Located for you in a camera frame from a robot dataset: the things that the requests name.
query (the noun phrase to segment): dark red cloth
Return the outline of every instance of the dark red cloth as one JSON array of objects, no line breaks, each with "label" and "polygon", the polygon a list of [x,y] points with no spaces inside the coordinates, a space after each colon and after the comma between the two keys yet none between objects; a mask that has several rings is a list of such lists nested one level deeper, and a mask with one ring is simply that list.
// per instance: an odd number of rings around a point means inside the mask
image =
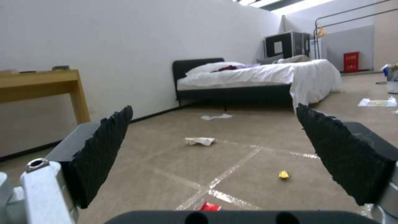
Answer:
[{"label": "dark red cloth", "polygon": [[221,68],[221,69],[219,69],[219,70],[217,70],[217,71],[212,71],[212,73],[213,73],[213,72],[221,72],[221,71],[225,71],[225,70],[237,70],[237,69],[238,69],[238,67],[233,66],[233,65],[230,65],[230,66]]}]

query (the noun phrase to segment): bed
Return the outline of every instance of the bed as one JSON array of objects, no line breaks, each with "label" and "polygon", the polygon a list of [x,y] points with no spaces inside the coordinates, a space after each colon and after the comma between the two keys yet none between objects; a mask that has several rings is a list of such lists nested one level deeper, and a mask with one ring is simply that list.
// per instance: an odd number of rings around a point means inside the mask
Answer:
[{"label": "bed", "polygon": [[341,88],[340,72],[327,60],[303,63],[262,65],[248,69],[215,73],[185,74],[223,58],[175,61],[174,84],[177,100],[293,100],[308,105]]}]

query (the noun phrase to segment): metal rack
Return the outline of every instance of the metal rack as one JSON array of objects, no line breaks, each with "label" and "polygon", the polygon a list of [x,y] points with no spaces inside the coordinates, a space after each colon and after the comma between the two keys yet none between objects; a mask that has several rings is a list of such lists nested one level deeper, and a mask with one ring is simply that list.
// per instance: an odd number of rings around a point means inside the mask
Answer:
[{"label": "metal rack", "polygon": [[328,24],[328,25],[325,25],[325,26],[322,26],[322,27],[318,27],[318,21],[319,20],[324,19],[324,18],[328,18],[328,17],[332,17],[332,16],[336,16],[336,15],[340,15],[340,14],[343,14],[343,13],[355,11],[355,10],[358,10],[358,9],[366,8],[366,7],[369,7],[369,6],[381,4],[381,3],[384,3],[384,2],[388,2],[388,1],[391,1],[391,0],[383,0],[383,1],[380,1],[380,2],[372,3],[372,4],[369,4],[369,5],[365,5],[365,6],[361,6],[361,7],[357,7],[357,8],[353,8],[353,9],[350,9],[350,10],[346,10],[346,11],[342,11],[342,12],[338,12],[338,13],[333,13],[333,14],[330,14],[330,15],[327,15],[327,16],[322,16],[322,17],[317,18],[315,20],[315,29],[314,29],[314,55],[315,55],[315,59],[317,59],[317,57],[316,57],[316,52],[317,52],[316,49],[317,48],[318,48],[318,56],[320,58],[319,43],[318,43],[318,29],[329,27],[329,26],[334,26],[334,25],[339,25],[339,24],[343,24],[343,23],[347,23],[347,22],[351,22],[351,21],[355,21],[355,20],[360,20],[360,19],[364,19],[364,18],[367,18],[367,17],[384,14],[384,13],[387,13],[387,12],[397,11],[398,7],[394,8],[394,9],[391,9],[391,10],[383,11],[383,12],[373,13],[373,14],[370,14],[370,15],[367,15],[367,16],[361,16],[361,17],[357,17],[357,18],[354,18],[354,19],[350,19],[350,20],[345,20],[345,21],[341,21],[341,22],[337,22],[337,23]]}]

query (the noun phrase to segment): ceiling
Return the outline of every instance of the ceiling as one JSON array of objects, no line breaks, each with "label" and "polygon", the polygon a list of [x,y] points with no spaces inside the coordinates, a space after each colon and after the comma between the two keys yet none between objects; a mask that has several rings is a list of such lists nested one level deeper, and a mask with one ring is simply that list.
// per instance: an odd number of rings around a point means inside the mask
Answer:
[{"label": "ceiling", "polygon": [[242,5],[249,5],[264,10],[273,11],[279,8],[289,6],[291,4],[301,2],[303,0],[233,0]]}]

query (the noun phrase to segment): white pillow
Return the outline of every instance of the white pillow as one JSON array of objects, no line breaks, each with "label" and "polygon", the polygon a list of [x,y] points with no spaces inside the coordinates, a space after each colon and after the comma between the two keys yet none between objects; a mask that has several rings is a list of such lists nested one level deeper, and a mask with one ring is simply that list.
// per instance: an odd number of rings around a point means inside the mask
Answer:
[{"label": "white pillow", "polygon": [[227,66],[238,66],[238,65],[244,65],[242,63],[238,62],[216,62],[216,63],[209,63],[205,65],[201,65],[199,67],[196,67],[194,69],[189,70],[185,75],[190,76],[192,74],[196,73],[203,73],[203,72],[213,72],[217,71],[219,69],[225,68]]}]

